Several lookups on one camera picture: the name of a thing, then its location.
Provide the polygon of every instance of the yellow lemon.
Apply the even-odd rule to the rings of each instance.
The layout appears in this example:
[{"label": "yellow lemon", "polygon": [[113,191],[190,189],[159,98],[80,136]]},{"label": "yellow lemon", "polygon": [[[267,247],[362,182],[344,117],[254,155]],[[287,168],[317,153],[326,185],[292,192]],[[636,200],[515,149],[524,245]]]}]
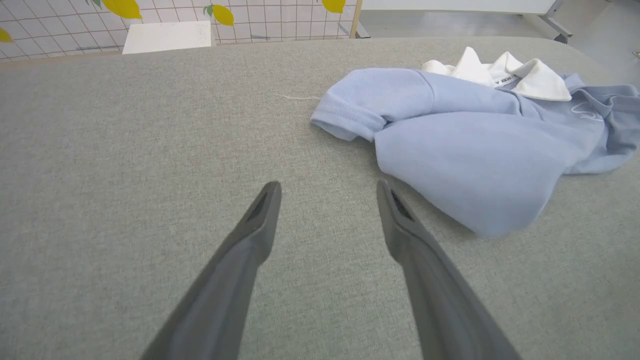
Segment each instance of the yellow lemon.
[{"label": "yellow lemon", "polygon": [[346,0],[322,0],[322,5],[327,11],[332,13],[342,13]]},{"label": "yellow lemon", "polygon": [[234,14],[222,5],[213,6],[213,16],[223,25],[234,25]]},{"label": "yellow lemon", "polygon": [[125,19],[142,19],[136,0],[102,0],[112,13]]},{"label": "yellow lemon", "polygon": [[11,35],[6,32],[3,28],[0,28],[0,42],[13,42]]}]

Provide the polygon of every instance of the loose white thread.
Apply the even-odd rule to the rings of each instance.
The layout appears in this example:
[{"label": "loose white thread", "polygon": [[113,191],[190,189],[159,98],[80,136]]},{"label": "loose white thread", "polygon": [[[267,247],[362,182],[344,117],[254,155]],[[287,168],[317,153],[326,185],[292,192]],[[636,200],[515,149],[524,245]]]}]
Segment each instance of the loose white thread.
[{"label": "loose white thread", "polygon": [[295,96],[286,96],[286,95],[282,95],[282,94],[275,94],[275,95],[285,97],[285,98],[287,98],[287,99],[289,99],[289,100],[311,100],[311,99],[318,99],[318,100],[320,100],[320,98],[319,98],[319,97],[317,97],[317,96],[310,96],[310,97],[295,97]]}]

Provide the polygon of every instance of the blue fabric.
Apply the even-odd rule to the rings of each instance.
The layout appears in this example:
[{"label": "blue fabric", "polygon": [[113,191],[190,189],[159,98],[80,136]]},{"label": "blue fabric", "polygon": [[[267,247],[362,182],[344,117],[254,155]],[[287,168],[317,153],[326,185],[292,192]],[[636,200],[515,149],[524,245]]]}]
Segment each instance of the blue fabric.
[{"label": "blue fabric", "polygon": [[471,230],[499,235],[533,222],[561,175],[613,170],[640,142],[633,86],[564,80],[572,100],[551,102],[418,70],[356,70],[311,121],[375,141],[382,171]]}]

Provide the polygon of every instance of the white collar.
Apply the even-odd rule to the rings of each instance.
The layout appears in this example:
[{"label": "white collar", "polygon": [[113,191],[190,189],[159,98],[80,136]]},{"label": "white collar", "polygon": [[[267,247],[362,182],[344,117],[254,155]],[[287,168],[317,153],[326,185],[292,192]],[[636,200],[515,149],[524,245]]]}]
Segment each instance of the white collar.
[{"label": "white collar", "polygon": [[531,59],[523,64],[509,52],[502,54],[494,63],[483,64],[476,52],[471,47],[467,47],[456,66],[443,65],[439,61],[430,60],[422,64],[422,70],[492,88],[520,79],[516,87],[511,89],[516,94],[548,101],[571,100],[571,94],[564,80],[540,59]]}]

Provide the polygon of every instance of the grid pattern fabric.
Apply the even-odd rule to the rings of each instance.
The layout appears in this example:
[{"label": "grid pattern fabric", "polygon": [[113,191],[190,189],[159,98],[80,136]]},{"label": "grid pattern fabric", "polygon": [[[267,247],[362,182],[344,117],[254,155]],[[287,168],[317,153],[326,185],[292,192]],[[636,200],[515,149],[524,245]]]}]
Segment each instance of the grid pattern fabric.
[{"label": "grid pattern fabric", "polygon": [[[217,44],[349,38],[356,0],[342,13],[327,12],[321,0],[129,0],[142,19],[125,19],[92,0],[2,0],[0,63],[74,54],[121,51],[129,26],[153,22],[208,20]],[[220,24],[204,10],[219,4],[234,15]]]}]

